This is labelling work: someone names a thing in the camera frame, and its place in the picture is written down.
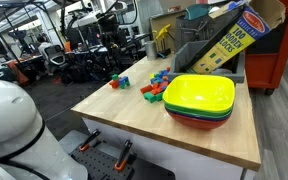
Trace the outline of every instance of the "cardboard box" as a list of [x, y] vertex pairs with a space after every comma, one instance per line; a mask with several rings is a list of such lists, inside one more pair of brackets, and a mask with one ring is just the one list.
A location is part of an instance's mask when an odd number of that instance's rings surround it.
[[243, 4], [246, 7], [237, 23], [187, 72], [211, 73], [285, 20], [285, 6], [279, 0], [251, 0], [249, 3], [242, 1], [238, 4], [231, 2], [210, 16], [218, 17], [232, 7]]

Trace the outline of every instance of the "green bowl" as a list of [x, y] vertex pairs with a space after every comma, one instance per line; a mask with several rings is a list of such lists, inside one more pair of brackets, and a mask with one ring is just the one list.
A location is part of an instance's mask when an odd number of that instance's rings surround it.
[[221, 120], [221, 119], [226, 119], [227, 117], [230, 116], [230, 114], [232, 113], [232, 110], [231, 109], [230, 111], [228, 111], [226, 114], [224, 115], [221, 115], [221, 116], [214, 116], [214, 115], [201, 115], [201, 114], [196, 114], [196, 113], [188, 113], [188, 112], [183, 112], [183, 111], [178, 111], [176, 109], [172, 109], [172, 108], [169, 108], [165, 105], [165, 108], [167, 110], [170, 110], [171, 112], [174, 112], [174, 113], [179, 113], [183, 116], [188, 116], [188, 117], [194, 117], [194, 118], [202, 118], [202, 119], [208, 119], [208, 120], [213, 120], [213, 121], [216, 121], [216, 120]]
[[191, 114], [196, 114], [196, 115], [200, 115], [200, 116], [211, 116], [211, 117], [219, 117], [219, 116], [225, 116], [227, 115], [230, 111], [232, 111], [233, 106], [226, 112], [207, 112], [207, 111], [200, 111], [200, 110], [194, 110], [194, 109], [189, 109], [189, 108], [184, 108], [184, 107], [180, 107], [180, 106], [175, 106], [172, 104], [169, 104], [167, 102], [164, 101], [164, 105], [165, 107], [169, 108], [169, 109], [173, 109], [175, 111], [179, 111], [182, 113], [191, 113]]

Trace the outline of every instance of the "wooden tabletop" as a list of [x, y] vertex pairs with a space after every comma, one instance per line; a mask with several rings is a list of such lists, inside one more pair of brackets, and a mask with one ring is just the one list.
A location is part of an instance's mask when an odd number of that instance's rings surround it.
[[165, 60], [142, 59], [120, 76], [128, 76], [131, 86], [121, 90], [109, 84], [72, 108], [83, 117], [141, 136], [190, 150], [230, 164], [258, 171], [260, 155], [246, 81], [236, 85], [231, 118], [211, 131], [186, 127], [173, 120], [163, 102], [150, 104], [140, 88], [150, 83], [149, 74], [170, 66]]

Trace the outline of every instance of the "ceiling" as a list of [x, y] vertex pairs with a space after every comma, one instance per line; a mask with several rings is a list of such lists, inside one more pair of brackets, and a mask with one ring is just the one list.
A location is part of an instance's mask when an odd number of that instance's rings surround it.
[[[67, 0], [67, 5], [72, 3], [78, 2], [79, 0]], [[46, 9], [50, 11], [56, 11], [60, 9], [60, 5], [63, 0], [0, 0], [0, 4], [3, 6], [0, 7], [0, 32], [5, 32], [11, 30], [11, 26], [7, 22], [4, 12], [6, 13], [7, 17], [10, 19], [12, 25], [14, 27], [19, 27], [23, 24], [28, 23], [29, 17], [25, 12], [24, 8], [14, 7], [14, 8], [7, 8], [8, 4], [12, 4], [16, 6], [18, 3], [29, 3], [29, 2], [43, 2]], [[32, 19], [36, 19], [35, 12], [38, 8], [35, 5], [27, 5], [26, 9]]]

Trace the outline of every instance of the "gray floor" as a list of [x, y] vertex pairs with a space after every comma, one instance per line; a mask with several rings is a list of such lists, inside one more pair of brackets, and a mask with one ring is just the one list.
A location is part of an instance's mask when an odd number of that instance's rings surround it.
[[288, 180], [288, 62], [280, 87], [272, 96], [251, 89], [262, 159], [256, 180]]

